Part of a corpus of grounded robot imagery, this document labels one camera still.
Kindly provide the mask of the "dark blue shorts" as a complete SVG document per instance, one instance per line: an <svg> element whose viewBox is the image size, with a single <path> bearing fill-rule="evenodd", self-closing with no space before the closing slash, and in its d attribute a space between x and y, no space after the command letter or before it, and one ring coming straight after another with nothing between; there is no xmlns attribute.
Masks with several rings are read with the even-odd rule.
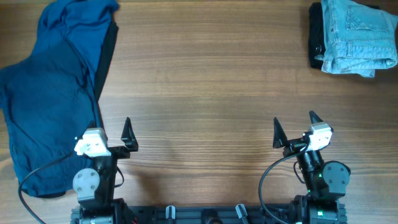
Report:
<svg viewBox="0 0 398 224"><path fill-rule="evenodd" d="M87 67L70 42L2 69L1 106L25 193L64 193L79 170L91 167L74 151L75 138L100 117Z"/></svg>

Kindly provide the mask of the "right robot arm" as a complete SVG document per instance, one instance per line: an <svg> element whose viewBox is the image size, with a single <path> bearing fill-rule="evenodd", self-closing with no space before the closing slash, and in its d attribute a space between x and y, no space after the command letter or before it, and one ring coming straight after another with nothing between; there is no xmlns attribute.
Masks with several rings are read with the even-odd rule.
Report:
<svg viewBox="0 0 398 224"><path fill-rule="evenodd" d="M306 195L297 195L289 203L288 223L347 223L346 209L339 199L346 195L351 170L338 161L325 162L321 150L330 145L333 128L314 112L309 112L308 131L297 139L287 136L274 118L274 148L283 148L283 157L297 158Z"/></svg>

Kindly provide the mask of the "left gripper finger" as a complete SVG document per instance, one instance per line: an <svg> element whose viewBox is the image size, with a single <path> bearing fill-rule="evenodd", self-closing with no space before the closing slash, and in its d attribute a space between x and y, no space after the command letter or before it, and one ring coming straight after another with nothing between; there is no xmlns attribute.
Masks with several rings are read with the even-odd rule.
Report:
<svg viewBox="0 0 398 224"><path fill-rule="evenodd" d="M132 129L131 119L129 117L127 117L125 120L121 140L131 152L137 152L139 150L139 145Z"/></svg>
<svg viewBox="0 0 398 224"><path fill-rule="evenodd" d="M89 130L90 128L95 128L96 124L95 121L90 121L89 125L86 127L86 129L83 131L83 134L85 133L85 131Z"/></svg>

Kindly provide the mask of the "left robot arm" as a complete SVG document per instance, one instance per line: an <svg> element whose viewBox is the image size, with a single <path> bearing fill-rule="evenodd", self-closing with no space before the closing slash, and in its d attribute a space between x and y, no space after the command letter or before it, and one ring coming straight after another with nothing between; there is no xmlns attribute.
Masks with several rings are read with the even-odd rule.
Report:
<svg viewBox="0 0 398 224"><path fill-rule="evenodd" d="M80 206L72 210L71 223L76 224L130 224L138 223L138 217L122 198L114 198L116 174L120 174L118 160L128 159L137 152L139 145L131 120L126 118L121 140L122 146L108 146L103 128L89 127L77 139L75 152L93 161L92 168L85 168L73 178L73 189Z"/></svg>

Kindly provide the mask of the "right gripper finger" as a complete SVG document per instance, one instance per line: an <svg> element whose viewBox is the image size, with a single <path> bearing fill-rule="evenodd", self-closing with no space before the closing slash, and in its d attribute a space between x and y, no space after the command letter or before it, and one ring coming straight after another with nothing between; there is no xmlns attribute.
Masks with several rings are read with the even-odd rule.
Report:
<svg viewBox="0 0 398 224"><path fill-rule="evenodd" d="M274 137L273 137L273 145L272 147L274 149L278 149L281 147L285 147L288 144L288 139L287 136L277 119L277 117L274 118Z"/></svg>
<svg viewBox="0 0 398 224"><path fill-rule="evenodd" d="M309 111L309 116L312 124L323 122L323 120L313 110Z"/></svg>

